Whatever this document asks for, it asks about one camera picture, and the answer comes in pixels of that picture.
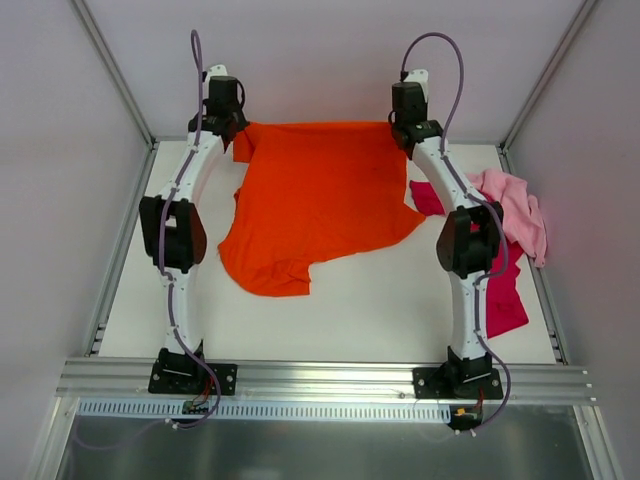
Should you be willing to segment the right aluminium frame post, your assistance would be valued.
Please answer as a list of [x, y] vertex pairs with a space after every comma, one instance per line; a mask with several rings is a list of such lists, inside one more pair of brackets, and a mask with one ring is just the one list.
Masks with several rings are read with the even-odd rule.
[[543, 94], [551, 84], [551, 81], [554, 79], [556, 72], [569, 54], [570, 49], [576, 42], [579, 34], [584, 29], [599, 5], [599, 0], [583, 0], [580, 2], [562, 36], [554, 47], [549, 59], [546, 61], [541, 73], [536, 79], [532, 90], [528, 94], [516, 118], [509, 127], [508, 132], [499, 143], [499, 150], [501, 152], [507, 153], [509, 148], [513, 145], [534, 108], [541, 100]]

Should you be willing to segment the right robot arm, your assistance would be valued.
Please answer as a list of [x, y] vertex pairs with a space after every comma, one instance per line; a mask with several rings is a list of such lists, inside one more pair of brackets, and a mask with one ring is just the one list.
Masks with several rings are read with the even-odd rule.
[[443, 364], [413, 370], [414, 394], [499, 399], [500, 377], [487, 345], [486, 297], [494, 260], [508, 254], [502, 207], [485, 200], [452, 163], [442, 127], [428, 117], [421, 83], [393, 84], [388, 121], [397, 146], [426, 176], [446, 215], [436, 255], [451, 285], [452, 337]]

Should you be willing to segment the magenta t shirt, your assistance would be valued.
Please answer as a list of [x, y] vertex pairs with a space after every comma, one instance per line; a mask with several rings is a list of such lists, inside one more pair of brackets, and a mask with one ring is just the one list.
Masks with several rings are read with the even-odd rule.
[[[411, 180], [409, 189], [411, 198], [421, 214], [426, 217], [445, 215], [445, 210], [430, 183]], [[521, 272], [517, 262], [524, 251], [517, 242], [508, 240], [507, 246], [508, 265], [506, 272], [499, 277], [491, 278], [487, 286], [486, 330], [489, 339], [529, 323], [517, 291], [517, 278]]]

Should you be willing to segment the left aluminium frame post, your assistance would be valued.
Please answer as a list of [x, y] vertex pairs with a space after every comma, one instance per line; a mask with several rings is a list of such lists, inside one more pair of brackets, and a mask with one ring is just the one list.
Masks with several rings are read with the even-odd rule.
[[94, 48], [127, 114], [136, 127], [138, 134], [142, 138], [144, 144], [149, 149], [153, 149], [156, 144], [156, 138], [152, 133], [148, 122], [144, 118], [138, 103], [134, 99], [129, 85], [122, 74], [116, 58], [113, 55], [106, 37], [102, 33], [88, 2], [85, 0], [70, 0], [69, 5], [77, 16], [80, 25]]

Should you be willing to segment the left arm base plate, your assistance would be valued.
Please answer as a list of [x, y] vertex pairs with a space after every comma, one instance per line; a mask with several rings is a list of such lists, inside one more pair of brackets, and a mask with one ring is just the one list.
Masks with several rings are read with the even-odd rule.
[[191, 395], [209, 392], [212, 395], [234, 396], [237, 366], [208, 363], [218, 383], [198, 364], [186, 366], [153, 365], [147, 391], [151, 394]]

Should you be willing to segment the orange t shirt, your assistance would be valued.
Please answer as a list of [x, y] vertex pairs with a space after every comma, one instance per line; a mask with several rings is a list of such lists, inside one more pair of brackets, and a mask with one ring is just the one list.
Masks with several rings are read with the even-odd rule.
[[392, 247], [425, 220], [405, 202], [407, 158], [383, 122], [253, 123], [233, 159], [247, 170], [218, 251], [255, 295], [307, 295], [312, 265]]

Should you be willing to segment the light pink t shirt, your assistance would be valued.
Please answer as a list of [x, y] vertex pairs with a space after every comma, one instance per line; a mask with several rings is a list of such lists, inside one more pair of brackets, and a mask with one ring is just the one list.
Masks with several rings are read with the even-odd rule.
[[518, 243], [536, 268], [543, 268], [547, 254], [546, 226], [538, 199], [528, 192], [528, 183], [497, 169], [468, 174], [468, 178], [477, 190], [502, 205], [507, 239]]

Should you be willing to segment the aluminium frame post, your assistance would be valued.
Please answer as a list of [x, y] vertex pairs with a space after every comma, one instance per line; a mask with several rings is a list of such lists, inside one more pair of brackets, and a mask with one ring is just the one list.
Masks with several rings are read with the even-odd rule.
[[549, 59], [546, 61], [541, 73], [536, 79], [532, 90], [528, 94], [516, 118], [509, 127], [508, 132], [499, 143], [499, 150], [501, 152], [507, 153], [509, 148], [513, 145], [534, 108], [541, 100], [543, 94], [551, 84], [551, 81], [554, 79], [556, 72], [569, 54], [570, 49], [576, 42], [579, 34], [584, 29], [599, 5], [599, 0], [583, 0], [580, 2], [562, 36], [554, 47]]
[[136, 127], [138, 134], [142, 138], [144, 144], [149, 149], [153, 149], [156, 144], [156, 138], [152, 133], [148, 122], [144, 118], [138, 103], [134, 99], [129, 85], [122, 74], [116, 58], [113, 55], [106, 37], [102, 33], [88, 2], [85, 0], [70, 0], [69, 5], [77, 16], [80, 25], [94, 48], [127, 114]]

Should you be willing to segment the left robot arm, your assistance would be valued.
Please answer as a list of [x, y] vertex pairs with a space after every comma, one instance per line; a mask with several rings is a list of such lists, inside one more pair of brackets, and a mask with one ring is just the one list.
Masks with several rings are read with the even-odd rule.
[[234, 395], [237, 367], [209, 363], [204, 355], [195, 283], [208, 243], [198, 203], [214, 167], [249, 123], [244, 88], [226, 72], [204, 74], [198, 96], [179, 165], [158, 194], [140, 200], [138, 211], [144, 249], [158, 269], [167, 312], [165, 343], [148, 390], [206, 398]]

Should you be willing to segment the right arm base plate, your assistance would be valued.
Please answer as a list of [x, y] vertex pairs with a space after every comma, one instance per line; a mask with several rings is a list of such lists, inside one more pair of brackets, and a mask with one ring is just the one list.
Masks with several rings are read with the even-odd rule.
[[417, 367], [412, 370], [412, 385], [417, 399], [479, 400], [483, 395], [484, 399], [501, 400], [504, 397], [497, 369], [488, 376], [461, 382], [451, 379], [443, 365]]

